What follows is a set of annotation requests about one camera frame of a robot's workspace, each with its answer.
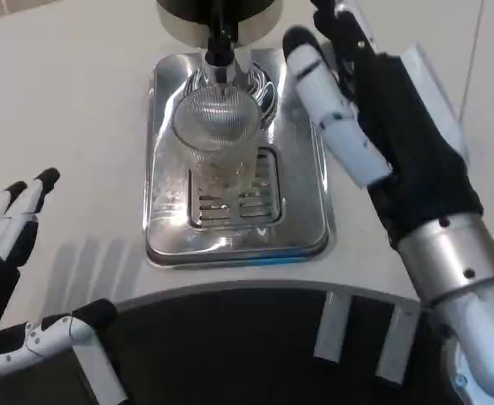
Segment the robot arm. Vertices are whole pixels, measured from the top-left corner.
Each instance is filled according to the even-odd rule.
[[[37,217],[46,194],[59,178],[44,170],[28,186],[19,181],[0,192],[0,320],[35,245]],[[96,331],[117,318],[116,307],[97,300],[71,314],[49,316],[0,331],[0,376],[26,369],[72,349],[95,398],[102,405],[130,403],[102,348]]]
[[[316,3],[314,21],[333,45],[339,80],[320,62],[314,37],[291,29],[283,48],[298,94],[328,150],[368,190],[422,302],[494,401],[494,240],[467,176],[459,124],[417,48],[376,53],[349,9]],[[324,103],[320,89],[332,94]]]

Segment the white table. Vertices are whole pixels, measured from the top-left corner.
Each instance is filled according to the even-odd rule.
[[[480,0],[361,3],[383,49],[399,52],[421,42],[459,110]],[[399,9],[407,19],[398,19]],[[278,25],[253,46],[280,46],[292,24],[312,26],[308,1],[285,0]],[[141,208],[149,75],[164,55],[183,51],[190,50],[160,26],[155,0],[62,0],[0,19],[0,188],[47,166],[62,172],[2,325],[100,297],[139,304],[238,285],[342,286],[415,300],[366,193],[330,156],[338,243],[320,258],[203,271],[146,262]],[[489,167],[481,170],[477,176],[490,178]]]

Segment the black glove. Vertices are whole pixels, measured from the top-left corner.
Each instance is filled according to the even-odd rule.
[[[334,2],[313,3],[315,25],[334,48],[339,86],[394,169],[368,189],[391,245],[432,220],[443,225],[448,215],[483,214],[464,160],[437,130],[400,58],[375,54],[352,13],[335,18]]]

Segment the clear glass cup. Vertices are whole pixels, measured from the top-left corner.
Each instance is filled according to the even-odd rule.
[[[181,100],[173,113],[173,132],[205,195],[237,197],[252,186],[260,120],[256,100],[233,85],[202,87]]]

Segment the stainless steel tray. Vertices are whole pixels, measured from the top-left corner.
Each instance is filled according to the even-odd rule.
[[[223,204],[202,196],[178,159],[171,114],[200,55],[159,62],[150,89],[144,227],[158,265],[198,267],[306,259],[328,243],[328,196],[322,142],[286,77],[281,51],[252,52],[278,92],[274,119],[260,137],[257,182]]]

